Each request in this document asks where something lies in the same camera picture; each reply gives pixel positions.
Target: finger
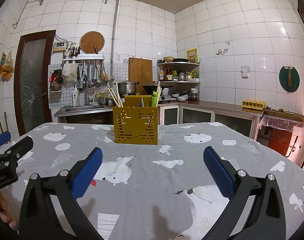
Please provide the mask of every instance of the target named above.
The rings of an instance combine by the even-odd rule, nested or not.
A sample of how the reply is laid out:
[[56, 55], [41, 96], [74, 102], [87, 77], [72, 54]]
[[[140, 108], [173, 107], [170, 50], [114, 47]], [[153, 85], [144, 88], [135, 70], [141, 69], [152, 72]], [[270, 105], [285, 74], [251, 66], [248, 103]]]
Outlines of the finger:
[[3, 210], [6, 210], [7, 209], [7, 199], [4, 195], [3, 192], [0, 191], [0, 207], [3, 209]]
[[11, 228], [14, 228], [16, 226], [16, 219], [14, 216], [12, 216], [12, 218], [7, 222], [8, 225], [11, 227]]
[[2, 219], [2, 221], [4, 223], [10, 223], [10, 222], [15, 222], [16, 223], [16, 220], [15, 218], [13, 217], [10, 209], [7, 209], [7, 210], [4, 210], [0, 213], [0, 217]]
[[7, 223], [9, 221], [8, 217], [3, 214], [3, 212], [0, 212], [0, 218], [4, 223]]

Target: cooking pot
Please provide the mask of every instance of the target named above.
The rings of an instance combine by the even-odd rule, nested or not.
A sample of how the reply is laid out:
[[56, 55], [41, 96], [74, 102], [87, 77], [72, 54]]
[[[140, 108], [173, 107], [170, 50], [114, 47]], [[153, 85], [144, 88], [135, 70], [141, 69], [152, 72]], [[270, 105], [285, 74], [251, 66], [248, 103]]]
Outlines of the cooking pot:
[[129, 95], [129, 94], [136, 94], [136, 85], [140, 82], [132, 82], [129, 80], [124, 80], [122, 82], [117, 83], [117, 87], [119, 90], [120, 95]]
[[97, 98], [97, 103], [99, 105], [108, 105], [109, 104], [109, 99], [100, 97], [100, 98]]

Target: stainless steel sink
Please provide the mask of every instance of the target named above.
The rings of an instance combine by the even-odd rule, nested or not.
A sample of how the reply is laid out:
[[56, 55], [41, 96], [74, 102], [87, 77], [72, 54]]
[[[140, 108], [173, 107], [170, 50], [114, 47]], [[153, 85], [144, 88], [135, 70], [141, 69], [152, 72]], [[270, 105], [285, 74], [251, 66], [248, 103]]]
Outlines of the stainless steel sink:
[[106, 105], [91, 105], [91, 106], [72, 106], [65, 110], [65, 112], [78, 112], [78, 111], [87, 111], [87, 110], [95, 110], [95, 109], [102, 109], [102, 108], [109, 108]]
[[113, 111], [113, 108], [107, 105], [72, 106], [69, 108], [62, 107], [56, 112], [56, 114], [54, 114], [54, 117], [63, 117], [79, 114], [94, 114], [108, 111]]

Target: white bottle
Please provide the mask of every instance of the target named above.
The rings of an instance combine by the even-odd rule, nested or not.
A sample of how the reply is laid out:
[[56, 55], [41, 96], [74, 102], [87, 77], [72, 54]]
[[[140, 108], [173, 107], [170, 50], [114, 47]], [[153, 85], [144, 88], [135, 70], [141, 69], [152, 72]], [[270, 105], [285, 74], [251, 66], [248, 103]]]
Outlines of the white bottle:
[[73, 106], [79, 106], [79, 91], [77, 90], [76, 86], [74, 87], [72, 98], [73, 98]]

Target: blue gripper pad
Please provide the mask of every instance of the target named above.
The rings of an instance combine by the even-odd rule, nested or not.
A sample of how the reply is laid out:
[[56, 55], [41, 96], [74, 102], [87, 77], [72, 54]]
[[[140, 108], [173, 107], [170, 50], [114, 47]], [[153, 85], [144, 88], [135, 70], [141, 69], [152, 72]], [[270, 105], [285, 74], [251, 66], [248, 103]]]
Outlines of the blue gripper pad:
[[83, 197], [103, 161], [103, 152], [97, 149], [72, 182], [71, 194], [74, 200]]
[[0, 146], [10, 141], [10, 132], [6, 131], [0, 134]]
[[220, 160], [217, 159], [216, 155], [209, 147], [204, 149], [203, 160], [221, 191], [222, 196], [232, 199], [234, 196], [234, 182], [220, 163]]

